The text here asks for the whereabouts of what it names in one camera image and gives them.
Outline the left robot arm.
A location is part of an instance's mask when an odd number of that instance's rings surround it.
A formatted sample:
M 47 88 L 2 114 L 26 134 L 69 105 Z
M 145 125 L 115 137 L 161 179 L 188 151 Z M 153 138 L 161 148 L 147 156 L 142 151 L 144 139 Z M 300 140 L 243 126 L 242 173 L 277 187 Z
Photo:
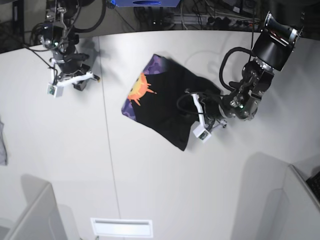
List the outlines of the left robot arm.
M 219 121 L 232 117 L 244 121 L 253 119 L 262 97 L 272 84 L 275 71 L 283 70 L 302 31 L 303 27 L 281 23 L 268 11 L 252 48 L 234 47 L 222 60 L 218 79 L 229 94 L 198 93 L 198 100 L 204 103 L 197 114 Z M 251 59 L 243 66 L 240 81 L 225 82 L 226 63 L 237 52 L 248 54 Z

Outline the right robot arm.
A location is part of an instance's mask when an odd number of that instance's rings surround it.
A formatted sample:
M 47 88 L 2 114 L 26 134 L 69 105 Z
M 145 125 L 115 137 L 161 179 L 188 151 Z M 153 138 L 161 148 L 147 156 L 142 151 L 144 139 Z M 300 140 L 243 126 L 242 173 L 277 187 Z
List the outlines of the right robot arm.
M 92 0 L 48 0 L 46 2 L 45 21 L 40 24 L 37 38 L 46 51 L 52 52 L 48 65 L 51 81 L 47 93 L 57 98 L 62 96 L 65 87 L 83 91 L 90 80 L 100 81 L 91 67 L 84 64 L 90 56 L 78 52 L 80 33 L 90 33 L 100 26 L 106 15 L 107 1 L 102 1 L 101 14 L 97 22 L 89 28 L 77 28 L 75 23 L 83 7 Z

